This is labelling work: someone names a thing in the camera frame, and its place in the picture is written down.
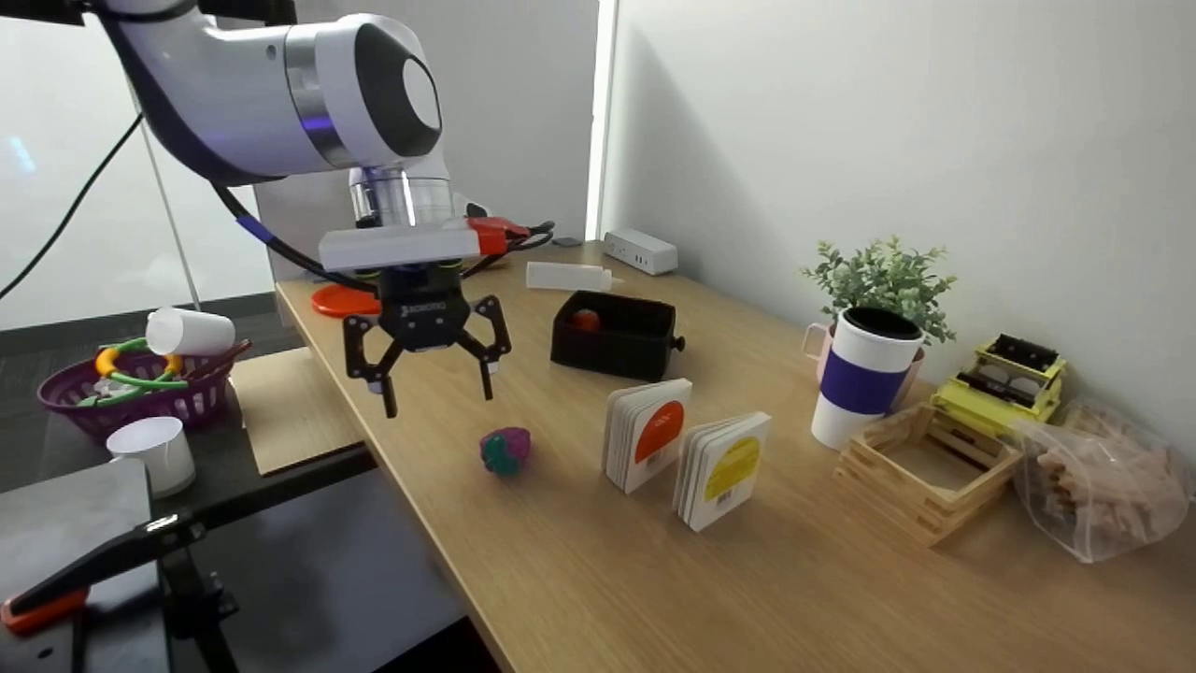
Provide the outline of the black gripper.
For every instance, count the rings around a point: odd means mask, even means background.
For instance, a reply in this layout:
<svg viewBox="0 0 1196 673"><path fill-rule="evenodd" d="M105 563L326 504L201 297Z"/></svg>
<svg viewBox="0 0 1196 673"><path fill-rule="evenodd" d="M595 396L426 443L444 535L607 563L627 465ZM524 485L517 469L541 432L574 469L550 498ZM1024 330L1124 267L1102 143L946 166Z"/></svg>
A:
<svg viewBox="0 0 1196 673"><path fill-rule="evenodd" d="M462 274L457 267L391 267L373 284L382 313L352 313L342 323L342 362L352 375L366 375L370 391L382 396L383 419L396 419L388 367L403 353L459 343L477 362L482 401L492 401L492 367L512 353L508 325L492 297L465 305L459 282ZM370 330L383 330L391 336L376 362L362 353L362 336Z"/></svg>

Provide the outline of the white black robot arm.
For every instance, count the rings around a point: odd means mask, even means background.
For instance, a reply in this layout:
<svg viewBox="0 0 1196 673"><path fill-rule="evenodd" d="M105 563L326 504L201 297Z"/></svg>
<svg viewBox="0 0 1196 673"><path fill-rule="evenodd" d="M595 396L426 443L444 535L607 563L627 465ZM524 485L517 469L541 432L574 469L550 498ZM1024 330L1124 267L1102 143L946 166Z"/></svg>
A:
<svg viewBox="0 0 1196 673"><path fill-rule="evenodd" d="M512 353L500 305L462 300L477 234L444 166L444 112L411 27L383 14L219 31L196 0L88 0L161 146L205 176L236 220L282 256L230 189L311 171L355 176L373 229L318 240L315 274L373 274L376 318L342 323L342 367L396 414L403 353L475 355L477 377Z"/></svg>

